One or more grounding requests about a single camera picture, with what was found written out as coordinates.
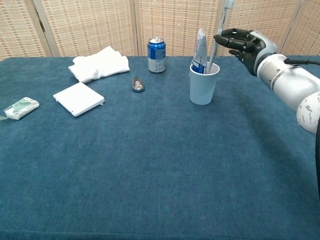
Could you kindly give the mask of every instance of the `can lid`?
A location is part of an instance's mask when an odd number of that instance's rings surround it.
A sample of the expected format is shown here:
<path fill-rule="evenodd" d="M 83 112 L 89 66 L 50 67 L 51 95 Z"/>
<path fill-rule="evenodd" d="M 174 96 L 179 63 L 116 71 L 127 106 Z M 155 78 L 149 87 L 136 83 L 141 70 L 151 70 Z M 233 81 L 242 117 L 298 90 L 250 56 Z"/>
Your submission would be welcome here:
<path fill-rule="evenodd" d="M 165 39 L 159 36 L 155 36 L 149 39 L 149 43 L 152 43 L 152 44 L 159 44 L 159 43 L 163 43 L 164 41 Z"/>

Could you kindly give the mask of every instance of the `robot finger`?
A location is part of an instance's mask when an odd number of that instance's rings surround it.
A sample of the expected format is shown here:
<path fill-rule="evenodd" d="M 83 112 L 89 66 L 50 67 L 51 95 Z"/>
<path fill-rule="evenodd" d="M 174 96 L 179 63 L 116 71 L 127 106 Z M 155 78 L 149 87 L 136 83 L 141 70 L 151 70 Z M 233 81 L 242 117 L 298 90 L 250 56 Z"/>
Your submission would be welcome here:
<path fill-rule="evenodd" d="M 247 31 L 239 28 L 229 28 L 229 29 L 223 30 L 221 32 L 221 36 L 248 42 L 254 39 L 254 36 L 250 34 L 251 32 L 252 30 Z"/>
<path fill-rule="evenodd" d="M 234 55 L 236 58 L 238 58 L 243 63 L 244 55 L 241 52 L 238 52 L 236 50 L 229 50 L 229 53 Z"/>
<path fill-rule="evenodd" d="M 244 40 L 234 39 L 231 37 L 225 37 L 222 35 L 214 35 L 215 41 L 229 49 L 235 49 L 235 50 L 243 50 L 244 46 L 247 46 L 247 42 Z"/>

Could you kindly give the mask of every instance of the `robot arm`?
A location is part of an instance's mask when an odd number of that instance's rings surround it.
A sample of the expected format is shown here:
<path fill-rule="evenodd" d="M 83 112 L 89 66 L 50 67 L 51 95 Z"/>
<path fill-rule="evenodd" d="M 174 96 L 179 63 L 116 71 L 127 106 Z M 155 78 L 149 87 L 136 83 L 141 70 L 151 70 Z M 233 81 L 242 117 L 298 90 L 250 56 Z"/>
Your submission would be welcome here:
<path fill-rule="evenodd" d="M 214 36 L 215 41 L 242 62 L 282 101 L 296 112 L 298 123 L 316 133 L 320 116 L 320 79 L 304 68 L 290 64 L 278 54 L 277 45 L 258 31 L 230 28 Z"/>

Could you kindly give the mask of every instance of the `wicker room divider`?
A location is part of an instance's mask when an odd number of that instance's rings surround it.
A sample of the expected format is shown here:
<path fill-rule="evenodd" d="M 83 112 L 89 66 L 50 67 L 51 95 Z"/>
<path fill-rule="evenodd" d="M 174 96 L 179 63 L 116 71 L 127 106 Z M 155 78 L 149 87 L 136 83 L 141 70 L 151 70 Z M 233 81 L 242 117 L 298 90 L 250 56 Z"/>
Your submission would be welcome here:
<path fill-rule="evenodd" d="M 0 60 L 88 56 L 109 45 L 145 56 L 154 36 L 168 56 L 192 56 L 199 28 L 210 55 L 222 9 L 221 0 L 0 0 Z M 319 0 L 235 0 L 224 27 L 258 30 L 283 54 L 318 55 L 319 13 Z"/>
<path fill-rule="evenodd" d="M 288 55 L 320 55 L 320 1 L 304 1 L 292 24 L 283 52 Z"/>

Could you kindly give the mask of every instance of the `white paper cup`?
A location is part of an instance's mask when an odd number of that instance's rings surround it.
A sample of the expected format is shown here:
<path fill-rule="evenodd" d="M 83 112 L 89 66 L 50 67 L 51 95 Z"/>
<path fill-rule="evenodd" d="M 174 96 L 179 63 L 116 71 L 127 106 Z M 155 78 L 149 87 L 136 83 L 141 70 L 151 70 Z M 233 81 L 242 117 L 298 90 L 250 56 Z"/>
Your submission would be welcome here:
<path fill-rule="evenodd" d="M 220 67 L 213 63 L 210 74 L 201 74 L 192 70 L 190 65 L 190 100 L 197 105 L 206 105 L 211 103 L 214 95 L 217 76 Z"/>

